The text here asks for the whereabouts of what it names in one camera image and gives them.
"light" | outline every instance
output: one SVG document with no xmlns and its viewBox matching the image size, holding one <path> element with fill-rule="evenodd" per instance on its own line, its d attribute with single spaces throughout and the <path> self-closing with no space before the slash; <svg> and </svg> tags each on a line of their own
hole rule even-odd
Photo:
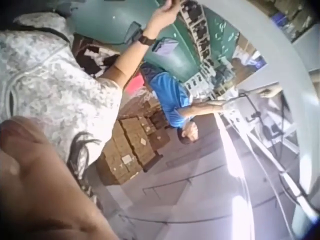
<svg viewBox="0 0 320 240">
<path fill-rule="evenodd" d="M 232 200 L 232 240 L 251 239 L 251 218 L 248 203 L 241 196 Z"/>
<path fill-rule="evenodd" d="M 236 148 L 226 130 L 226 127 L 218 113 L 215 113 L 214 116 L 216 119 L 216 124 L 220 129 L 220 136 L 222 139 L 225 159 L 229 173 L 235 178 L 244 178 L 244 169 L 242 168 L 241 161 L 238 157 Z"/>
</svg>

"label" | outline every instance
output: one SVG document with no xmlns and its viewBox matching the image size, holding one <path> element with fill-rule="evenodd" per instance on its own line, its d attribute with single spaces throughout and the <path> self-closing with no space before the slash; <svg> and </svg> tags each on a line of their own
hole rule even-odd
<svg viewBox="0 0 320 240">
<path fill-rule="evenodd" d="M 144 146 L 146 146 L 146 145 L 147 145 L 147 141 L 146 141 L 146 140 L 144 140 L 143 138 L 141 138 L 140 143 L 141 143 L 142 145 L 144 145 Z"/>
<path fill-rule="evenodd" d="M 129 154 L 124 156 L 124 157 L 122 157 L 121 159 L 122 159 L 122 162 L 124 164 L 129 164 L 130 162 L 132 162 L 132 158 L 131 158 L 131 156 Z"/>
</svg>

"watch strap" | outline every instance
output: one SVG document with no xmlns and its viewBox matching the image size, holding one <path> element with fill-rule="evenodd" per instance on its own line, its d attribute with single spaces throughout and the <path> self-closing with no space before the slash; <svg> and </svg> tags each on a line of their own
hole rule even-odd
<svg viewBox="0 0 320 240">
<path fill-rule="evenodd" d="M 146 36 L 141 35 L 138 41 L 143 45 L 152 46 L 156 42 L 156 39 L 150 39 Z"/>
</svg>

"blue shirt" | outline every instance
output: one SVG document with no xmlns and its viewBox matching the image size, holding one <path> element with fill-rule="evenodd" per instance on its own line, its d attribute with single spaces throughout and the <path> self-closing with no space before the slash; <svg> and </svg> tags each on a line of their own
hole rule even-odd
<svg viewBox="0 0 320 240">
<path fill-rule="evenodd" d="M 170 125 L 182 128 L 189 119 L 181 116 L 177 109 L 191 105 L 187 90 L 168 72 L 154 76 L 149 85 L 155 91 Z"/>
</svg>

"red object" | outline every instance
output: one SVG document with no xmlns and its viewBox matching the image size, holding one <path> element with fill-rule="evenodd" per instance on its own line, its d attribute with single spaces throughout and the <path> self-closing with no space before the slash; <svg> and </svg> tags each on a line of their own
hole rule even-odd
<svg viewBox="0 0 320 240">
<path fill-rule="evenodd" d="M 138 89 L 142 88 L 145 81 L 141 73 L 138 72 L 134 78 L 128 83 L 125 88 L 125 92 L 129 95 L 133 95 Z"/>
</svg>

